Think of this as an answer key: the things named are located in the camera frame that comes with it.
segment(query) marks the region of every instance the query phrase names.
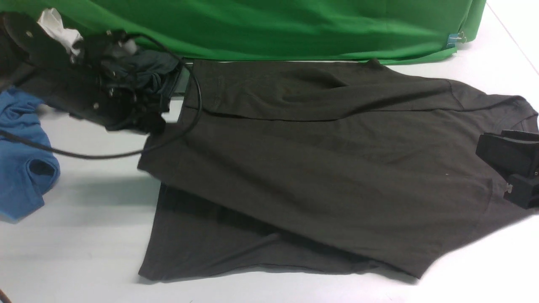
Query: black cable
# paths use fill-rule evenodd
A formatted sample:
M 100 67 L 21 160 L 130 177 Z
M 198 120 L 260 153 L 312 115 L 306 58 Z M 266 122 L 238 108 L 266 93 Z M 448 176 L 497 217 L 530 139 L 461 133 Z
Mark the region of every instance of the black cable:
M 168 47 L 164 46 L 162 43 L 155 40 L 154 38 L 152 38 L 152 37 L 150 37 L 148 35 L 142 34 L 142 33 L 132 33 L 132 34 L 127 35 L 127 37 L 125 38 L 125 42 L 128 41 L 128 40 L 131 40 L 131 39 L 138 38 L 138 37 L 148 39 L 149 41 L 153 42 L 155 45 L 159 46 L 159 48 L 161 48 L 165 52 L 168 52 L 171 56 L 173 56 L 176 60 L 178 60 L 178 62 L 181 65 L 183 65 L 185 67 L 185 69 L 187 69 L 189 71 L 189 74 L 190 74 L 189 78 L 193 79 L 193 81 L 195 82 L 195 86 L 196 86 L 196 89 L 197 89 L 197 95 L 198 95 L 197 114 L 196 114 L 195 118 L 193 119 L 193 121 L 191 122 L 191 124 L 184 131 L 182 131 L 181 133 L 179 133 L 179 134 L 173 136 L 172 138 L 170 138 L 170 139 L 168 139 L 168 140 L 166 140 L 166 141 L 164 141 L 164 142 L 162 142 L 160 144 L 157 144 L 155 146 L 151 146 L 151 147 L 141 149 L 141 150 L 131 151 L 129 153 L 115 154 L 115 155 L 101 155 L 101 156 L 76 154 L 76 153 L 71 153 L 69 151 L 64 151 L 64 150 L 52 148 L 52 147 L 49 147 L 49 146 L 46 146 L 46 145 L 43 145 L 43 144 L 32 142 L 32 141 L 30 141 L 28 139 L 25 139 L 23 137 L 19 137 L 17 135 L 11 134 L 11 133 L 6 132 L 6 131 L 1 130 L 1 129 L 0 129 L 0 136 L 3 136 L 6 139 L 8 139 L 10 141 L 13 141 L 13 142 L 22 143 L 24 145 L 27 145 L 27 146 L 30 146 L 30 147 L 33 147 L 33 148 L 44 150 L 46 152 L 48 151 L 48 152 L 52 152 L 52 153 L 55 153 L 55 154 L 59 154 L 59 155 L 67 156 L 67 157 L 71 157 L 71 158 L 77 158 L 77 159 L 83 159 L 83 160 L 112 160 L 112 159 L 120 159 L 120 158 L 131 157 L 131 156 L 147 153 L 147 152 L 162 148 L 162 147 L 164 147 L 164 146 L 166 146 L 168 144 L 171 144 L 172 142 L 178 140 L 179 138 L 187 135 L 190 131 L 192 131 L 195 128 L 195 126 L 198 124 L 198 122 L 199 122 L 199 120 L 200 120 L 200 118 L 202 116 L 203 108 L 202 108 L 202 93 L 201 93 L 200 83 L 198 82 L 197 77 L 193 73 L 192 68 L 190 66 L 188 66 L 186 64 L 186 62 L 182 58 L 180 58 L 178 55 L 174 54 L 170 49 L 168 49 Z

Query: white surface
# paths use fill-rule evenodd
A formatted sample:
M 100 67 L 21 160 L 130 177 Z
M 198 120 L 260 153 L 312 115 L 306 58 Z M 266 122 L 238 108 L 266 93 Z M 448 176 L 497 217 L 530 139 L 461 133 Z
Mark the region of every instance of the white surface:
M 477 40 L 465 48 L 445 62 L 392 68 L 461 80 L 487 93 L 521 94 L 539 108 L 539 76 L 489 8 Z M 56 147 L 76 152 L 116 153 L 144 143 L 141 136 L 107 134 L 67 117 L 43 126 Z M 419 282 L 391 273 L 401 279 L 251 272 L 149 284 L 137 271 L 159 182 L 136 170 L 136 157 L 59 160 L 62 176 L 46 205 L 19 224 L 0 222 L 0 288 L 14 303 L 539 301 L 538 217 L 444 256 Z
M 539 71 L 539 2 L 535 0 L 488 0 L 488 5 L 521 51 Z

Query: green backdrop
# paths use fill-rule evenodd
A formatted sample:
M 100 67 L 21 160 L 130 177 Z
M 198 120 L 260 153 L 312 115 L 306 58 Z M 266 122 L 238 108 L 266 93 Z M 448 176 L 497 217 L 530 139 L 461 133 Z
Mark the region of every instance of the green backdrop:
M 186 57 L 365 60 L 449 57 L 451 33 L 477 34 L 486 0 L 0 0 L 35 16 L 54 7 L 83 34 L 150 34 Z

